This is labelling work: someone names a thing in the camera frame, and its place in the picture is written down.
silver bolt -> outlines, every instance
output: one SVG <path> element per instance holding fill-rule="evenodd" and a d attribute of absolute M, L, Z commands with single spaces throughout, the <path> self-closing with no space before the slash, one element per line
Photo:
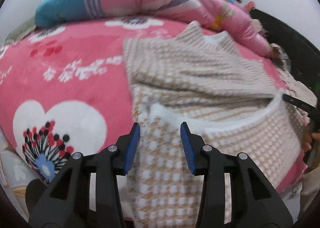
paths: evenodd
<path fill-rule="evenodd" d="M 72 157 L 74 159 L 80 159 L 81 158 L 81 153 L 80 152 L 73 153 Z"/>
<path fill-rule="evenodd" d="M 240 159 L 247 159 L 247 158 L 248 158 L 248 155 L 245 154 L 245 153 L 240 153 L 240 154 L 239 154 L 239 158 L 240 158 Z"/>
<path fill-rule="evenodd" d="M 118 149 L 118 147 L 116 146 L 116 145 L 110 145 L 109 147 L 108 147 L 108 151 L 110 151 L 110 152 L 114 152 L 114 151 L 116 151 Z"/>
<path fill-rule="evenodd" d="M 204 145 L 202 148 L 204 151 L 212 151 L 212 147 L 210 145 Z"/>

